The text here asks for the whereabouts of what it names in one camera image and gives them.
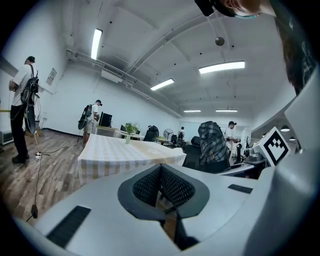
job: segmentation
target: wooden floor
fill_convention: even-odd
[[[45,137],[36,137],[42,152],[52,152],[60,147],[75,145],[78,138],[44,130]],[[26,220],[31,216],[31,207],[35,203],[36,183],[40,161],[36,162],[38,147],[35,138],[25,137],[30,159],[26,164],[13,164],[12,157],[18,153],[14,143],[2,148],[0,154],[0,194],[8,210],[15,217]],[[41,160],[37,186],[36,206],[38,216],[43,215],[54,204],[80,188],[77,173],[77,159],[83,150],[82,139],[76,146],[63,148]],[[32,226],[37,219],[31,218]]]

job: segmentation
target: white wall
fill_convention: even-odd
[[[164,110],[148,102],[123,83],[114,83],[91,68],[68,64],[63,78],[53,95],[51,109],[48,112],[46,127],[54,130],[82,134],[78,130],[78,121],[87,104],[101,100],[101,112],[112,115],[112,127],[120,128],[125,123],[138,123],[142,135],[149,125],[155,125],[159,133],[167,128],[178,129],[179,120]]]
[[[38,77],[43,92],[39,93],[42,112],[50,108],[52,94],[62,77],[67,57],[64,51],[64,43],[61,34],[61,11],[60,1],[41,1],[20,22],[11,34],[1,55],[16,70],[25,63],[28,56],[35,57],[38,69]],[[57,72],[52,85],[46,83],[47,77],[54,68]],[[9,72],[7,68],[0,70],[0,98],[1,109],[10,109],[13,92],[9,92],[9,80],[15,72]],[[0,124],[2,129],[10,130],[10,119],[8,113],[0,113]]]

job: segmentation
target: black pad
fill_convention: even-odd
[[[91,209],[76,206],[63,220],[46,236],[51,242],[64,248],[84,222]]]

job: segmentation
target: cap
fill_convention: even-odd
[[[220,0],[211,0],[211,4],[216,8],[219,13],[222,13],[228,17],[235,17],[236,14],[232,12],[228,7],[226,7]]]

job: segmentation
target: green plant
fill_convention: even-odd
[[[133,134],[139,130],[139,126],[137,124],[132,124],[130,122],[125,123],[125,130],[128,134]]]

